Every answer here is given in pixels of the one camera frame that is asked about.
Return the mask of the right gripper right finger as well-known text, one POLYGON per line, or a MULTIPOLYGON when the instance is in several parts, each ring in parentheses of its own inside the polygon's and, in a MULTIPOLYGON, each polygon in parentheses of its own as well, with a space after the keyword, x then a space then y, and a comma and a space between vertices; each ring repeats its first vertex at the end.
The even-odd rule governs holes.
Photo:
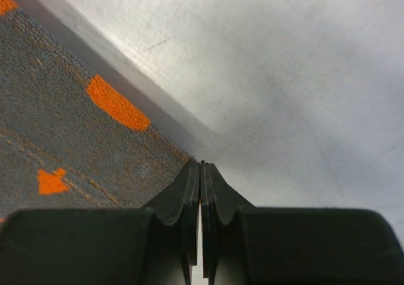
POLYGON ((257 207, 207 162, 199 187, 210 284, 403 283, 403 249, 375 211, 257 207))

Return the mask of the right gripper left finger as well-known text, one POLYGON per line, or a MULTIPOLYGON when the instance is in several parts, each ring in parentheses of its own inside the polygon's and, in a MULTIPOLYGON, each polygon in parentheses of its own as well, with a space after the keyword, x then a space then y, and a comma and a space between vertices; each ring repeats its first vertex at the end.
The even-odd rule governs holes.
POLYGON ((2 284, 190 284, 199 164, 138 209, 19 210, 1 227, 2 284))

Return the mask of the grey orange-edged towel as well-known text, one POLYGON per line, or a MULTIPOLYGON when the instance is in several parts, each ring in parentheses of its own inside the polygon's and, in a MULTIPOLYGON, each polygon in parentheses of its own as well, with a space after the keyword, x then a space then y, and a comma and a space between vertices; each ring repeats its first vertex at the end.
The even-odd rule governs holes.
POLYGON ((13 0, 1 0, 1 217, 139 207, 188 160, 13 0))

